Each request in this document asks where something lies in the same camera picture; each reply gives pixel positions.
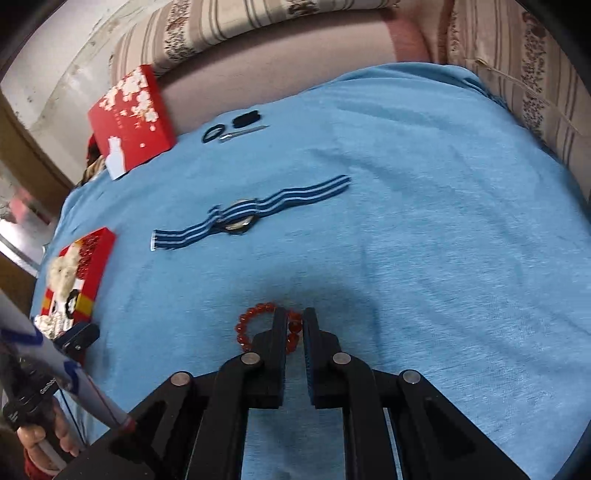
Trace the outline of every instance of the pink pillow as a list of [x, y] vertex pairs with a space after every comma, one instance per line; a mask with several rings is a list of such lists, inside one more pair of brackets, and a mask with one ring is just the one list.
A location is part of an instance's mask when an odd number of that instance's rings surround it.
[[178, 134], [220, 113], [279, 100], [363, 67], [429, 61], [419, 29], [386, 8], [331, 12], [239, 35], [160, 79]]

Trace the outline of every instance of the blue bedsheet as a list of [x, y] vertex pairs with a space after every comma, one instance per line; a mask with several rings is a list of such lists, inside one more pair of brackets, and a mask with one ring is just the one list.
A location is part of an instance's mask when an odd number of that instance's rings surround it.
[[[591, 228], [565, 169], [459, 67], [359, 70], [256, 108], [269, 128], [202, 144], [241, 112], [226, 113], [67, 199], [47, 258], [101, 226], [117, 235], [93, 314], [96, 381], [131, 409], [172, 372], [237, 355], [247, 307], [314, 306], [345, 351], [421, 371], [532, 479], [551, 478], [591, 418]], [[346, 192], [242, 236], [150, 251], [154, 229], [340, 174]], [[284, 408], [249, 418], [243, 478], [342, 479], [341, 428], [309, 405], [298, 348]]]

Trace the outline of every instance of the red box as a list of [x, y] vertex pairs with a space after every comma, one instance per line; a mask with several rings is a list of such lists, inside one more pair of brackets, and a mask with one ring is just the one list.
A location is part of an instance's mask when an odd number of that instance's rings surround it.
[[112, 179], [170, 150], [173, 127], [150, 65], [126, 75], [88, 112]]
[[[55, 340], [77, 322], [90, 320], [100, 279], [114, 243], [115, 234], [103, 227], [76, 240], [60, 251], [58, 257], [64, 257], [70, 248], [79, 248], [80, 260], [77, 263], [73, 287], [66, 301], [60, 300], [49, 287], [45, 292], [41, 315], [57, 314], [53, 338], [46, 334], [51, 340]], [[39, 317], [36, 317], [35, 324], [43, 331], [38, 322]]]

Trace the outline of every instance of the black hair tie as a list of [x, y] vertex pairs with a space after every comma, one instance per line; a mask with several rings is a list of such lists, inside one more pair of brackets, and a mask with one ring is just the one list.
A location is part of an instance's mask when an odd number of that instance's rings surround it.
[[203, 138], [201, 141], [203, 143], [211, 142], [211, 140], [215, 140], [219, 137], [222, 133], [226, 131], [226, 125], [224, 124], [217, 124], [213, 127], [207, 129], [207, 131], [203, 134]]

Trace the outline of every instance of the red bead bracelet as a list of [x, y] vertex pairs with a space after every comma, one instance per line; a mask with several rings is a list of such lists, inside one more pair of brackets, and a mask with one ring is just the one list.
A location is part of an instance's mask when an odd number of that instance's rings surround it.
[[[236, 340], [242, 347], [243, 352], [250, 352], [252, 348], [251, 340], [246, 334], [248, 322], [261, 313], [273, 313], [275, 307], [276, 305], [272, 302], [257, 303], [253, 308], [248, 309], [246, 313], [238, 317], [238, 323], [234, 327], [234, 330], [238, 333]], [[296, 351], [297, 344], [300, 341], [300, 335], [298, 334], [301, 332], [301, 313], [290, 310], [287, 315], [287, 322], [289, 333], [287, 334], [285, 352], [289, 355]]]

